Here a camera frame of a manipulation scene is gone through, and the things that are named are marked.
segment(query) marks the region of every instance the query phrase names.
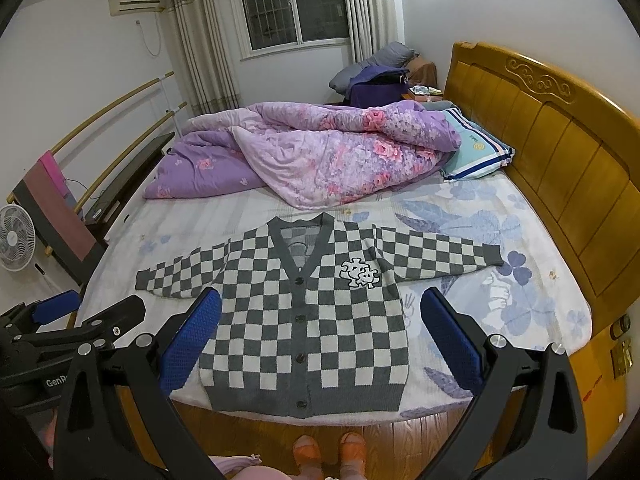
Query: orange slipper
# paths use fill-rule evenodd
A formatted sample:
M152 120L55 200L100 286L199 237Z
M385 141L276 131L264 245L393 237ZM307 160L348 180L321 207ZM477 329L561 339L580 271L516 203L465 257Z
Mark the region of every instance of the orange slipper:
M340 439L340 466L356 468L364 476L367 465L367 443L358 433L345 433Z
M322 480L320 446L312 436L302 435L293 443L293 459L300 472Z

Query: v-neck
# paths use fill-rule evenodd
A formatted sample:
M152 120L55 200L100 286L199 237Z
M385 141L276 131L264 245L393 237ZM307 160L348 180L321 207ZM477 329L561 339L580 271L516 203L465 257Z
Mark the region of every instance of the v-neck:
M269 236L273 240L273 246L278 253L282 267L287 273L287 277L290 280L296 280L299 278L308 278L311 273L314 272L316 267L320 264L322 256L326 253L327 242L331 236L331 232L334 230L334 217L328 213L319 214L317 217L311 220L296 220L295 222L285 222L283 219L277 216L271 219L267 223L269 227ZM286 228L295 227L313 227L320 226L318 237L314 245L311 255L306 260L302 267L298 267L287 247L287 244L282 237L282 230Z

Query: blue textured pad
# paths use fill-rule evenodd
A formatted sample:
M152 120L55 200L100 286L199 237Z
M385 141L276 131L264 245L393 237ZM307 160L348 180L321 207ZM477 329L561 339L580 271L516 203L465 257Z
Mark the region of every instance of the blue textured pad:
M182 324L160 361L160 389L168 396L184 386L193 365L220 322L222 299L214 289L200 300Z
M439 298L425 290L420 301L422 322L433 337L458 386L477 395L482 389L482 361L476 348Z
M31 319L34 323L46 325L78 310L78 308L80 308L80 295L74 290L68 290L53 298L41 301L31 314Z

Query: hanging fabric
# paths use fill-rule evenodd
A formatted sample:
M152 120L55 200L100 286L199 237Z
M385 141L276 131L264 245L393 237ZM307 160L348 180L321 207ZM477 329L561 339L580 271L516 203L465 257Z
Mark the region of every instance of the hanging fabric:
M353 62L398 39L394 0L346 0Z
M164 0L164 4L163 24L173 43L170 57L183 74L193 113L238 108L238 83L218 16L218 0Z

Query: air conditioner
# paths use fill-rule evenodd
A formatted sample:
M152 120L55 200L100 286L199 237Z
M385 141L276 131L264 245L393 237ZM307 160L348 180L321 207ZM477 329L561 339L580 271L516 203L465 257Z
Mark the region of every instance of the air conditioner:
M132 12L162 12L160 0L109 0L112 16L131 14Z

